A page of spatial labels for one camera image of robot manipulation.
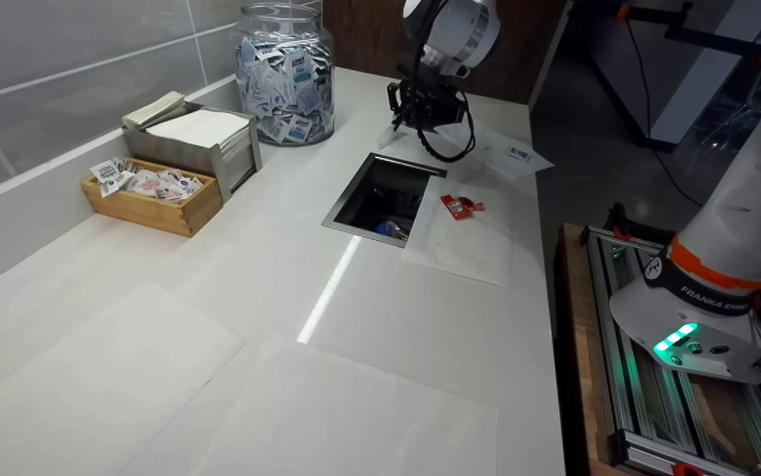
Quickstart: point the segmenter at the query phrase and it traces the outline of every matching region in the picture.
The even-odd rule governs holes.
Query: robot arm
[[[493,0],[406,0],[402,15],[417,40],[417,52],[403,79],[388,87],[394,130],[406,124],[430,157],[459,161],[473,150],[475,130],[456,83],[483,64],[499,37]],[[467,148],[455,157],[438,154],[425,132],[462,118],[470,124]]]
[[[759,384],[761,124],[697,218],[610,300],[620,330],[660,366]]]

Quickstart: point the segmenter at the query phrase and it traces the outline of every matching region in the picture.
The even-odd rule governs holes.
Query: white countertop
[[[263,148],[195,239],[92,218],[0,278],[0,473],[562,473],[536,181],[493,183],[504,285],[322,227],[385,83],[339,71],[339,132]]]

